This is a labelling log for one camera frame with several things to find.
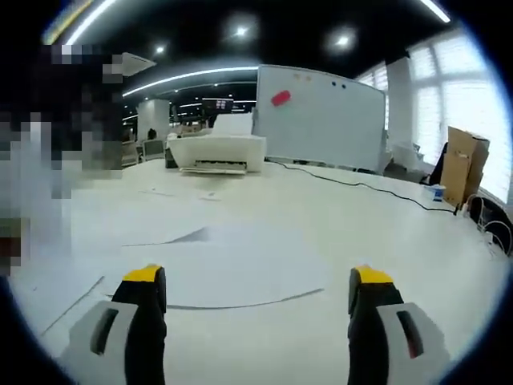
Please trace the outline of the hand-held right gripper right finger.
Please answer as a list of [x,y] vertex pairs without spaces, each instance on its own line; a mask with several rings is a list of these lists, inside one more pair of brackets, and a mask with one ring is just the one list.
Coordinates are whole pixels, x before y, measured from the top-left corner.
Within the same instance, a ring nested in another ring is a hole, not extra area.
[[447,366],[444,335],[393,279],[368,265],[350,270],[349,384],[434,384]]

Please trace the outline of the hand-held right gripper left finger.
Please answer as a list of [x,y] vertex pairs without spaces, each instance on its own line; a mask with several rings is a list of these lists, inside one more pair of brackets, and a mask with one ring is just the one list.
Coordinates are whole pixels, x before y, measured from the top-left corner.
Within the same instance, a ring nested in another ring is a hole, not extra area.
[[59,363],[75,384],[164,384],[164,267],[126,274],[69,332]]

